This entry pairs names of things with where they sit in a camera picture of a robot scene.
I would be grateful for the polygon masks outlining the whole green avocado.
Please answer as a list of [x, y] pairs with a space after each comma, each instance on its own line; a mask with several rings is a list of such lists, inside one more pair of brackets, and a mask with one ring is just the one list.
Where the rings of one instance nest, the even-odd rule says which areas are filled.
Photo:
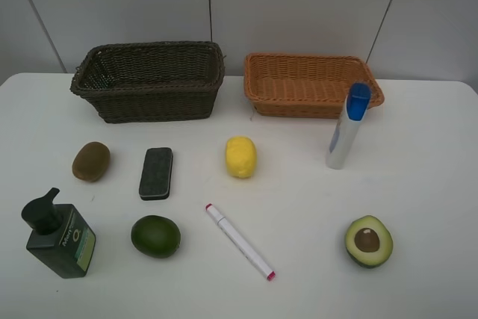
[[131, 242], [144, 255], [168, 258], [180, 247], [181, 232], [171, 219], [148, 215], [132, 226]]

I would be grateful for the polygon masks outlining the brown kiwi fruit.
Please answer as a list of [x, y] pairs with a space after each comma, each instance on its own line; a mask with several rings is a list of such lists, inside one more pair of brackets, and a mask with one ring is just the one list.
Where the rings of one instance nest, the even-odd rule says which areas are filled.
[[96, 182], [106, 172], [111, 160], [109, 148], [100, 142], [85, 144], [72, 163], [72, 174], [85, 182]]

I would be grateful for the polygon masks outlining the dark green pump bottle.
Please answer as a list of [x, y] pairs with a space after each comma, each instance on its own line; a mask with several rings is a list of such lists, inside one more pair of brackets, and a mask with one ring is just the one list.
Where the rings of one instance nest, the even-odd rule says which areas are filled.
[[72, 204], [55, 204], [60, 193], [51, 188], [22, 209], [31, 227], [26, 250], [63, 279], [86, 276], [93, 258], [96, 235]]

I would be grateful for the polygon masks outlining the orange wicker basket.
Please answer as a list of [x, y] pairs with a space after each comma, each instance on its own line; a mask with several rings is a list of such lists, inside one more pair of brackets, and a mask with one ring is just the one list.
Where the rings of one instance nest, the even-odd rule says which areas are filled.
[[385, 101], [368, 65], [354, 56], [251, 53], [244, 66], [245, 95], [263, 116], [337, 119], [356, 82], [370, 88], [369, 108]]

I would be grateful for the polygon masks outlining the yellow lemon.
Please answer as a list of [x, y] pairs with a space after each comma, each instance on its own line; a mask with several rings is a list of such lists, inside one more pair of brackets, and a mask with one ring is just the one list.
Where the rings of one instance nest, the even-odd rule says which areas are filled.
[[255, 144], [244, 136], [229, 138], [226, 142], [225, 161], [230, 176], [239, 179], [252, 177], [257, 164]]

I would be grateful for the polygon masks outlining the black whiteboard eraser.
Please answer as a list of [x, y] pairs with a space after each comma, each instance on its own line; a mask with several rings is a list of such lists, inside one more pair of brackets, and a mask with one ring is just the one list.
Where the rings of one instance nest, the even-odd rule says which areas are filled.
[[167, 199], [173, 169], [173, 151], [169, 147], [146, 150], [139, 184], [139, 196], [143, 201]]

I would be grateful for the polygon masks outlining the dark brown wicker basket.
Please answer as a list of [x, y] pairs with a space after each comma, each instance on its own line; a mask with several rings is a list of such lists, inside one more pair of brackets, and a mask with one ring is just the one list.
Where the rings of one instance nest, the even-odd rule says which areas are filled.
[[224, 75], [214, 42], [107, 44], [87, 53], [70, 90], [107, 123], [201, 120], [210, 117]]

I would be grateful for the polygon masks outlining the white pink-tipped marker pen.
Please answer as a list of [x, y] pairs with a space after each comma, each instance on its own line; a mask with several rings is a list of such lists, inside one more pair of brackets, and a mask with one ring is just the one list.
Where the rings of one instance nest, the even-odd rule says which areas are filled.
[[206, 205], [205, 211], [220, 230], [239, 249], [249, 263], [255, 267], [268, 282], [271, 282], [276, 278], [275, 270], [269, 265], [263, 255], [251, 245], [251, 243], [212, 203]]

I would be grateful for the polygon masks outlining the white bottle blue cap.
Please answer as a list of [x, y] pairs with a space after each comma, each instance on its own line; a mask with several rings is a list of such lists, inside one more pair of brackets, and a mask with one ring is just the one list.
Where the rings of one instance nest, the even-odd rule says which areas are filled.
[[371, 90], [368, 85], [354, 83], [350, 87], [326, 155], [328, 168], [335, 170], [343, 168], [370, 99]]

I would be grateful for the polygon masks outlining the halved avocado with pit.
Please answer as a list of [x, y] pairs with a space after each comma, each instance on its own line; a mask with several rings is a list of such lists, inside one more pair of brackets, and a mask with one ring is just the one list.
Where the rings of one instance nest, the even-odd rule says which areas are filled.
[[372, 215], [363, 216], [350, 224], [344, 236], [344, 244], [350, 258], [366, 268], [384, 264], [394, 248], [391, 233]]

